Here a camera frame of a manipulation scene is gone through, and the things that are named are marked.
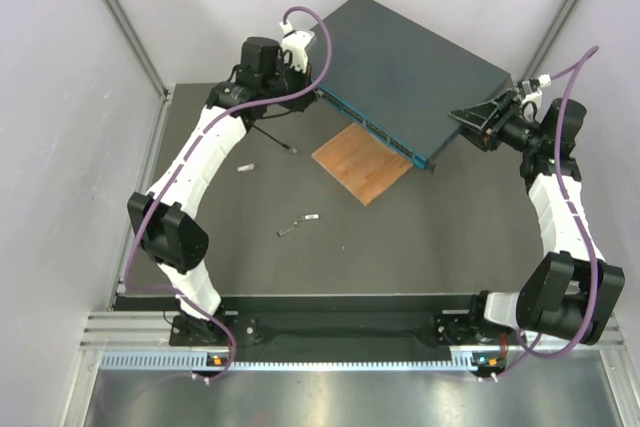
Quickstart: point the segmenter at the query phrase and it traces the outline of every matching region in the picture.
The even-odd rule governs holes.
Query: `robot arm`
[[[501,143],[522,152],[520,175],[538,214],[544,259],[518,293],[483,292],[474,299],[472,323],[482,337],[491,338],[501,328],[526,329],[563,339],[572,339],[585,317],[591,269],[585,242],[576,225],[579,216],[588,223],[580,200],[581,175],[571,151],[582,127],[586,108],[569,100],[562,128],[560,167],[564,184],[575,207],[571,212],[560,190],[555,170],[555,130],[560,99],[556,99],[541,122],[535,120],[542,98],[541,88],[549,76],[521,82],[513,90],[489,102],[454,111],[462,135],[484,151]],[[596,309],[581,342],[594,344],[611,316],[622,287],[624,273],[608,265],[594,245],[598,259],[599,287]],[[568,293],[570,284],[576,293]]]
[[[181,310],[191,326],[200,331],[200,338],[203,333],[213,334],[213,326],[184,298],[210,315],[221,316],[224,312],[204,264],[209,239],[194,219],[223,160],[255,121],[262,118],[266,106],[226,116],[215,124],[212,121],[236,105],[293,94],[310,84],[311,66],[306,49],[313,34],[294,30],[290,22],[280,25],[284,34],[281,43],[262,37],[245,41],[240,63],[233,68],[228,81],[211,90],[194,131],[169,169],[146,194],[136,192],[128,202],[131,223],[137,232],[154,199],[169,184],[147,225],[141,246],[181,292],[178,296]],[[291,111],[303,111],[315,100],[315,94],[309,92],[280,105]]]

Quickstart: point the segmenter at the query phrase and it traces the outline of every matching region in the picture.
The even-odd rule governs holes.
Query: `small metal part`
[[[256,164],[254,163],[241,165],[240,167],[238,167],[238,172],[249,172],[251,170],[255,170],[255,168],[256,168]]]
[[[303,214],[298,217],[298,222],[307,222],[309,220],[319,220],[320,214]]]
[[[298,222],[294,222],[293,225],[287,229],[279,230],[278,237],[284,237],[288,233],[293,232],[296,229],[296,227],[298,227]]]

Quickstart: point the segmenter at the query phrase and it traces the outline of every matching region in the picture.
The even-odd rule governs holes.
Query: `wooden board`
[[[312,157],[365,206],[413,165],[357,124],[351,124]]]

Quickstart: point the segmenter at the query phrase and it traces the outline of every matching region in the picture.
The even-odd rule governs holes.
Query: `cable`
[[[533,107],[533,114],[531,114],[531,118],[533,120],[536,120],[536,117],[538,116],[538,106],[536,105],[536,103],[532,100],[530,100],[529,102],[527,102],[526,104],[524,104],[522,106],[522,112],[524,112],[524,110],[528,107],[528,106]]]
[[[238,71],[239,68],[240,68],[240,64],[236,64],[231,68],[231,74],[229,74],[229,78],[226,80],[227,82],[231,82],[231,79],[233,79],[233,76],[235,75],[235,73]]]
[[[164,319],[164,321],[165,321],[167,324],[169,324],[171,327],[173,327],[173,324],[167,320],[167,311],[166,311],[166,310],[163,310],[163,311],[162,311],[162,318]]]
[[[504,360],[507,360],[509,355],[509,343],[507,341],[506,334],[500,334],[500,354]]]
[[[281,97],[274,97],[274,98],[271,98],[271,99],[253,100],[253,101],[250,101],[250,102],[245,102],[243,104],[236,105],[235,107],[231,107],[230,109],[225,110],[223,113],[221,113],[220,115],[215,117],[211,122],[209,122],[209,124],[203,129],[203,135],[200,135],[200,136],[198,136],[198,137],[196,137],[194,139],[193,143],[189,146],[189,148],[187,149],[187,153],[185,154],[185,156],[183,158],[184,162],[186,162],[189,159],[189,157],[193,154],[193,152],[197,148],[197,146],[200,143],[200,141],[202,140],[202,138],[205,135],[207,135],[207,133],[219,121],[221,121],[225,117],[227,117],[229,115],[233,115],[236,112],[239,112],[241,110],[250,109],[250,108],[253,108],[253,107],[261,107],[261,106],[264,106],[264,105],[279,104],[279,103],[282,103],[282,102],[288,102],[290,100],[297,99],[298,97],[302,97],[302,96],[308,94],[309,92],[312,92],[320,84],[320,82],[322,82],[322,80],[324,79],[325,75],[327,75],[327,71],[329,70],[329,66],[331,65],[331,57],[332,57],[332,54],[333,54],[333,45],[331,43],[331,36],[329,35],[329,30],[327,29],[327,26],[325,25],[325,23],[323,22],[323,20],[320,18],[320,16],[318,14],[316,14],[311,9],[309,9],[307,7],[303,7],[303,6],[295,6],[295,7],[291,7],[290,9],[288,9],[283,15],[283,21],[287,22],[289,16],[293,12],[304,12],[304,13],[310,15],[311,17],[313,17],[315,19],[315,21],[318,22],[318,25],[320,26],[320,29],[322,30],[322,33],[324,34],[324,36],[326,38],[327,56],[325,58],[325,63],[324,63],[324,66],[322,67],[322,71],[320,72],[320,75],[318,75],[316,80],[311,82],[311,84],[309,84],[307,87],[305,87],[304,89],[302,89],[302,90],[300,90],[298,92],[294,92],[293,94],[283,95]],[[169,190],[171,185],[173,185],[173,183],[176,181],[176,179],[178,178],[178,175],[180,175],[180,172],[182,171],[184,165],[185,165],[184,163],[178,165],[178,167],[176,168],[175,172],[173,172],[173,174],[171,175],[171,177],[169,178],[169,180],[167,181],[165,186],[162,188],[162,190],[160,190],[160,192],[153,199],[153,202],[151,203],[151,206],[149,207],[149,210],[147,210],[146,214],[144,215],[144,217],[142,219],[142,222],[140,223],[140,227],[138,228],[138,231],[136,232],[136,235],[133,238],[133,245],[131,247],[131,251],[129,252],[129,256],[127,258],[127,263],[125,264],[124,273],[123,273],[123,276],[122,276],[122,283],[126,287],[126,290],[129,291],[129,292],[137,292],[137,293],[150,292],[150,291],[151,292],[157,292],[159,290],[160,291],[171,292],[176,297],[179,297],[181,300],[183,300],[187,305],[189,305],[191,308],[193,308],[196,312],[198,312],[204,318],[206,318],[207,320],[213,322],[213,324],[216,327],[220,328],[225,333],[225,335],[229,338],[229,342],[231,343],[229,360],[225,363],[225,365],[223,366],[222,370],[218,373],[218,375],[216,375],[215,377],[213,377],[211,379],[212,381],[216,381],[216,380],[219,380],[219,379],[223,378],[227,374],[227,372],[229,372],[229,368],[231,367],[231,364],[233,363],[233,361],[235,360],[235,357],[236,357],[236,352],[237,352],[236,339],[233,336],[233,334],[231,333],[231,331],[227,328],[227,326],[224,325],[218,319],[216,319],[213,315],[211,315],[208,312],[205,312],[204,310],[202,310],[193,301],[191,301],[187,297],[184,297],[184,294],[182,292],[180,292],[180,290],[176,289],[173,286],[169,286],[169,285],[153,285],[153,286],[148,286],[148,287],[142,287],[141,288],[141,287],[129,285],[129,277],[131,275],[131,269],[133,267],[133,261],[135,259],[135,255],[136,255],[136,252],[138,250],[138,247],[140,246],[140,243],[142,241],[142,237],[143,237],[144,233],[147,230],[147,226],[149,225],[149,222],[151,221],[151,218],[153,217],[153,214],[155,213],[155,211],[157,210],[158,206],[160,205],[160,202],[162,201],[162,198],[167,193],[167,191]],[[131,405],[131,403],[133,401],[138,399],[141,395],[143,395],[145,392],[150,390],[152,387],[164,382],[165,380],[173,379],[175,377],[178,377],[178,375],[177,374],[171,374],[170,376],[164,377],[164,378],[154,382],[151,386],[149,386],[148,388],[143,389],[141,392],[136,394],[132,401],[128,402],[124,407],[121,407],[120,409],[115,411],[115,413],[112,413],[112,415],[117,415],[118,413],[122,412],[125,408],[127,408],[129,405]],[[109,415],[107,413],[107,411],[104,410],[104,409],[103,409],[103,412],[106,415]]]
[[[289,62],[287,62],[287,59],[286,59],[287,54],[289,54]],[[293,52],[291,52],[289,49],[282,52],[282,63],[287,67],[290,67],[291,64],[293,63]]]
[[[571,90],[573,89],[573,84],[575,84],[578,74],[580,73],[580,70],[582,70],[582,67],[584,66],[585,62],[589,60],[593,56],[593,54],[595,54],[598,51],[598,48],[599,47],[597,45],[594,47],[591,47],[576,64],[556,74],[556,77],[561,77],[567,72],[570,72],[571,70],[573,70],[573,74],[571,74],[571,78],[569,79],[569,82],[567,83],[567,87],[564,90],[564,95],[562,97],[562,102],[560,104],[560,110],[558,112],[558,121],[556,124],[556,138],[555,138],[555,145],[553,148],[553,159],[555,161],[556,178],[558,180],[558,186],[560,187],[560,192],[562,193],[562,197],[564,198],[567,204],[567,207],[571,211],[573,220],[575,221],[576,226],[580,231],[582,240],[584,241],[585,246],[587,248],[587,252],[589,253],[589,263],[591,264],[591,283],[589,286],[589,298],[587,301],[587,308],[585,309],[584,318],[582,319],[582,324],[580,324],[580,328],[575,333],[573,338],[562,349],[560,349],[557,352],[552,352],[550,354],[534,352],[532,347],[528,347],[526,343],[522,341],[520,336],[519,335],[517,336],[518,343],[522,346],[522,348],[524,348],[525,352],[533,355],[534,357],[540,357],[544,359],[561,359],[562,357],[567,355],[569,352],[571,352],[573,348],[576,345],[578,345],[578,343],[580,343],[580,341],[582,340],[582,337],[584,337],[584,334],[587,332],[587,329],[589,328],[589,324],[591,323],[591,320],[593,318],[593,311],[595,310],[595,307],[596,307],[596,298],[598,295],[598,258],[596,256],[596,251],[595,251],[595,246],[593,245],[593,241],[591,240],[591,237],[587,232],[587,228],[582,222],[582,219],[578,213],[578,210],[576,209],[576,206],[571,201],[571,198],[569,197],[569,192],[567,192],[567,187],[564,184],[564,179],[562,178],[562,170],[560,168],[560,145],[562,143],[562,125],[563,125],[564,116],[567,110],[567,103],[569,101],[569,96],[571,95]]]
[[[280,147],[288,150],[289,152],[293,152],[294,154],[298,153],[298,149],[296,149],[295,147],[292,147],[289,144],[285,144],[284,142],[280,142],[278,139],[276,139],[273,135],[271,135],[269,132],[265,132],[264,130],[262,130],[260,127],[258,127],[257,125],[253,125],[253,128],[256,129],[258,132],[262,132],[265,136],[267,136],[268,138],[270,138],[271,140],[273,140],[276,144],[278,144]]]
[[[527,344],[526,344],[526,342],[525,342],[525,341],[522,341],[522,343],[520,343],[520,342],[521,342],[520,335],[522,335],[522,331],[518,330],[518,331],[516,332],[516,337],[518,338],[518,343],[519,343],[520,345],[522,345],[522,346],[523,346],[523,348],[524,348],[524,352],[522,353],[522,355],[521,355],[520,357],[518,357],[518,358],[516,359],[516,361],[515,361],[513,364],[511,364],[509,367],[507,367],[506,369],[504,369],[504,371],[502,371],[502,372],[500,372],[499,374],[497,374],[497,375],[496,375],[496,379],[503,379],[503,378],[504,378],[506,375],[508,375],[508,374],[509,374],[513,369],[515,369],[516,367],[518,367],[518,365],[520,365],[520,364],[524,361],[524,359],[526,359],[527,357],[529,357],[529,355],[530,355],[532,352],[534,352],[534,350],[533,350],[533,349],[535,349],[536,345],[538,345],[538,342],[540,342],[540,339],[542,338],[542,334],[538,334],[538,335],[536,336],[536,338],[535,338],[535,339],[533,339],[533,342],[531,342],[531,345],[530,345],[530,346],[527,346]]]
[[[284,117],[285,115],[289,115],[289,114],[293,114],[293,110],[288,110],[280,114],[267,115],[266,117],[262,117],[261,119],[258,119],[258,120],[277,119],[278,117]]]

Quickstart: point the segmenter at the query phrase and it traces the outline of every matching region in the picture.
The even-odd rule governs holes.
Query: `gray box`
[[[422,169],[459,126],[449,112],[498,95],[508,72],[373,0],[348,0],[325,20],[333,61],[320,89],[335,107]],[[326,41],[310,48],[316,75]]]

